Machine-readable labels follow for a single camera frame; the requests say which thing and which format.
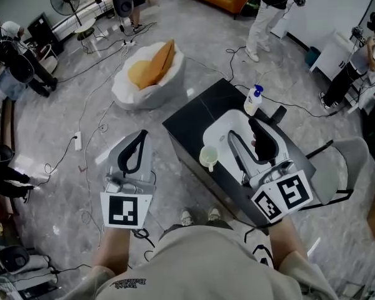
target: mug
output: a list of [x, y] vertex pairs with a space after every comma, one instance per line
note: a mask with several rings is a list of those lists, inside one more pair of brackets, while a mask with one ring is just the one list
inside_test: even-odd
[[199, 161], [202, 166], [208, 168], [209, 171], [212, 172], [214, 165], [218, 161], [217, 148], [213, 146], [204, 146], [201, 148]]

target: gray chair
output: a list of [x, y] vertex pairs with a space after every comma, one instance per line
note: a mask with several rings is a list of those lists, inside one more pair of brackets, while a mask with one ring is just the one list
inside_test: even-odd
[[[343, 156], [347, 167], [347, 186], [339, 190], [339, 173], [334, 164], [323, 152], [328, 147], [336, 148]], [[340, 203], [348, 200], [354, 192], [361, 170], [368, 161], [369, 151], [365, 140], [361, 137], [329, 141], [319, 149], [307, 155], [307, 158], [317, 169], [311, 178], [311, 187], [321, 203], [301, 208], [314, 209], [328, 204]]]

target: white bean bag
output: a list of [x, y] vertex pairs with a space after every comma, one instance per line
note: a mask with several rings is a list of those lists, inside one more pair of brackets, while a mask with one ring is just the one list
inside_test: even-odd
[[128, 78], [128, 70], [138, 61], [150, 61], [165, 45], [157, 42], [148, 47], [141, 47], [125, 61], [124, 67], [114, 77], [111, 95], [114, 102], [125, 110], [155, 109], [165, 103], [183, 88], [185, 57], [175, 44], [172, 65], [158, 84], [140, 90]]

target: blue container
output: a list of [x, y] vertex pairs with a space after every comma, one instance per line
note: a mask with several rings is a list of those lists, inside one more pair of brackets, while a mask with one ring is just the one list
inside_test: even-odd
[[310, 50], [306, 54], [305, 62], [309, 67], [312, 67], [313, 64], [317, 61], [319, 55], [321, 54], [320, 50], [316, 47], [310, 47]]

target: white basin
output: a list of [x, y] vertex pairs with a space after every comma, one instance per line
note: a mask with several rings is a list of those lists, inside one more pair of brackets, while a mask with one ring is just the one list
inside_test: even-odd
[[236, 181], [241, 183], [244, 173], [239, 169], [228, 144], [228, 132], [230, 130], [239, 134], [253, 153], [254, 157], [258, 158], [254, 147], [251, 145], [251, 141], [254, 138], [249, 125], [249, 118], [240, 110], [229, 110], [223, 114], [206, 129], [202, 136], [202, 140], [204, 145], [217, 148], [218, 163], [221, 163]]

